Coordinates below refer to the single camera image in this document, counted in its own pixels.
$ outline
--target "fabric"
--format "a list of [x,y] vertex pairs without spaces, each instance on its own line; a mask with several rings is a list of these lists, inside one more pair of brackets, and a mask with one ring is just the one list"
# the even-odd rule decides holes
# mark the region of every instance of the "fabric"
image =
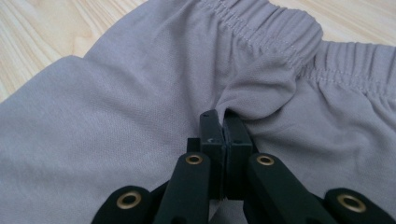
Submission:
[[[321,34],[264,0],[149,0],[0,104],[0,222],[90,223],[114,190],[157,188],[213,108],[311,192],[396,217],[395,48]],[[244,222],[232,202],[211,221]]]

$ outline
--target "garment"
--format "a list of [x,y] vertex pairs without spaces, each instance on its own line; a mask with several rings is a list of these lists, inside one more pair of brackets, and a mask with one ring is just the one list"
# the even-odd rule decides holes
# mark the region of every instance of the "garment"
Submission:
[[[88,223],[114,190],[157,188],[213,108],[311,192],[395,217],[395,48],[321,35],[263,0],[148,1],[0,104],[0,222]],[[238,205],[211,223],[246,222]]]

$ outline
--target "gray shorts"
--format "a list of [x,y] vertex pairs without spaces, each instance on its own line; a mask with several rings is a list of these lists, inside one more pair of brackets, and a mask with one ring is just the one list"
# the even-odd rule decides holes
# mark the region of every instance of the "gray shorts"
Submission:
[[[157,188],[212,108],[311,192],[396,217],[396,50],[321,34],[264,0],[148,1],[0,104],[0,222],[88,223],[114,190]],[[240,204],[212,222],[244,223]]]

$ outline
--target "light wood grain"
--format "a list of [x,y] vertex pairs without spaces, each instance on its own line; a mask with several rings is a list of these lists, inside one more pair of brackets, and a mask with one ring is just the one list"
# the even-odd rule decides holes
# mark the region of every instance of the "light wood grain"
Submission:
[[[0,102],[49,64],[83,56],[141,0],[1,0]],[[324,39],[396,46],[395,0],[272,0],[307,11]]]

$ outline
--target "gray fabric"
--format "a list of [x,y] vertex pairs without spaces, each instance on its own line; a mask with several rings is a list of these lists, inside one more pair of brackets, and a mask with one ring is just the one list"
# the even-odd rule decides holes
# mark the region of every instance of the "gray fabric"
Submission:
[[[0,222],[89,223],[114,190],[155,189],[212,108],[317,195],[355,189],[395,217],[396,51],[320,39],[266,1],[148,1],[0,104]],[[233,207],[212,223],[245,222]]]

